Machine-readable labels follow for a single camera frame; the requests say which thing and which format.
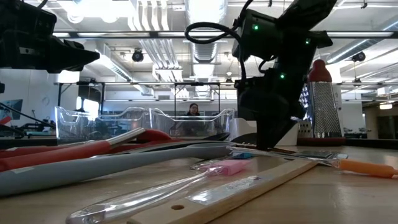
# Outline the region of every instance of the orange handle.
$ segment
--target orange handle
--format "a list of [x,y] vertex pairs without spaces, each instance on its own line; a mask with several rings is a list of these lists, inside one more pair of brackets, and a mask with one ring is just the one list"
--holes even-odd
[[398,170],[395,170],[392,166],[353,161],[351,159],[341,159],[338,168],[341,170],[370,174],[378,177],[391,178],[393,175],[398,174]]

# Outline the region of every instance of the table surface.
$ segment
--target table surface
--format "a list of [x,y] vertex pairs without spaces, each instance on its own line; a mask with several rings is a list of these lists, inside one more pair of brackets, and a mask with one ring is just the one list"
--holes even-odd
[[[360,147],[280,147],[331,150],[350,159],[398,167],[398,151]],[[58,224],[92,203],[194,174],[198,159],[179,159],[127,170],[56,189],[0,199],[1,224]],[[270,169],[286,160],[258,157],[231,177],[213,177],[208,187]],[[398,180],[349,174],[316,166],[212,221],[221,223],[398,223]]]

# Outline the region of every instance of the sticker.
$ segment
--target sticker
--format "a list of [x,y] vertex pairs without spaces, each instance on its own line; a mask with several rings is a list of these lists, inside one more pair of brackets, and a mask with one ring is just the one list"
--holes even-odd
[[13,148],[7,149],[6,151],[15,151],[17,149],[18,149],[18,147],[13,147]]
[[19,168],[19,169],[13,169],[11,171],[13,171],[16,174],[20,174],[21,172],[26,172],[26,171],[30,171],[34,169],[33,167],[23,167],[23,168]]
[[250,176],[241,180],[224,184],[211,190],[206,190],[204,192],[188,196],[186,199],[202,205],[211,205],[238,192],[250,189],[257,184],[261,184],[272,179],[272,177],[264,178],[260,176]]

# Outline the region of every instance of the ceiling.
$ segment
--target ceiling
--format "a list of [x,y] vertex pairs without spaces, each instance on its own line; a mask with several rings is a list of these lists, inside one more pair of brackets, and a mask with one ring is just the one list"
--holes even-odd
[[[105,14],[118,15],[120,18],[113,23],[104,22],[99,17],[85,17],[81,22],[74,24],[68,20],[68,14],[65,10],[65,3],[71,2],[70,0],[49,1],[45,10],[49,10],[56,14],[58,22],[55,30],[59,32],[78,31],[78,32],[99,32],[99,31],[131,31],[127,24],[127,17],[125,17],[126,8],[131,4],[130,0],[109,0],[109,10]],[[38,5],[39,1],[25,0],[33,5]],[[224,19],[224,24],[231,26],[235,18],[238,17],[239,12],[245,1],[242,0],[228,0],[227,13]],[[268,1],[254,1],[249,8],[267,14],[272,17],[279,17],[285,8],[289,6],[292,1],[273,0],[273,6],[267,7]],[[339,0],[335,9],[324,21],[319,23],[313,30],[339,30],[339,31],[354,31],[354,30],[379,30],[380,26],[388,20],[398,21],[398,2],[395,0],[373,0],[367,1],[368,6],[361,9],[363,1],[358,0]],[[151,6],[150,0],[147,1],[149,8]],[[167,21],[170,30],[184,30],[187,26],[187,18],[185,15],[185,5],[183,0],[169,0],[167,1]],[[324,49],[318,49],[316,58],[324,58],[330,54],[335,53],[342,47],[346,47],[354,41],[353,39],[334,39],[333,46]],[[143,48],[140,40],[137,39],[100,39],[100,40],[85,40],[84,43],[95,42],[97,46],[106,44],[111,50],[112,60],[117,61],[122,68],[130,74],[134,81],[137,82],[157,82],[152,75],[153,62],[144,52],[143,62],[133,62],[131,59],[132,53],[135,48]],[[193,74],[193,61],[191,56],[190,44],[183,39],[172,39],[172,46],[175,51],[178,63],[182,68],[182,78],[185,81],[194,81],[195,75]],[[223,43],[219,44],[217,56],[213,64],[215,68],[213,75],[209,77],[210,82],[219,80],[225,82],[227,72],[231,72],[231,77],[238,78],[240,74],[240,67],[237,60],[232,57],[231,49],[233,46],[232,39],[226,39]],[[398,40],[389,39],[383,40],[363,51],[366,54],[366,59],[363,62],[357,62],[355,67],[351,61],[342,61],[337,63],[340,67],[342,81],[354,80],[354,77],[363,77],[363,82],[398,82],[398,67],[394,63],[398,62]],[[261,59],[251,57],[246,62],[246,71],[248,76],[259,76],[258,65]],[[268,62],[263,67],[271,67],[273,62]],[[87,65],[85,70],[81,73],[84,77],[94,77],[97,81],[114,82],[120,80],[116,78],[117,75],[110,69],[105,67],[100,61],[93,62]],[[353,86],[343,86],[345,90],[352,90]],[[366,93],[374,91],[376,86],[367,86],[356,90],[358,93]]]

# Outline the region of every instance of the wooden board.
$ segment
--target wooden board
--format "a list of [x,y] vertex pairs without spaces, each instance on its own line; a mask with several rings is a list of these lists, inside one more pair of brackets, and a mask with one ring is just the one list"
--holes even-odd
[[270,191],[316,165],[290,161],[222,186],[165,203],[134,215],[128,224],[208,223],[246,202]]

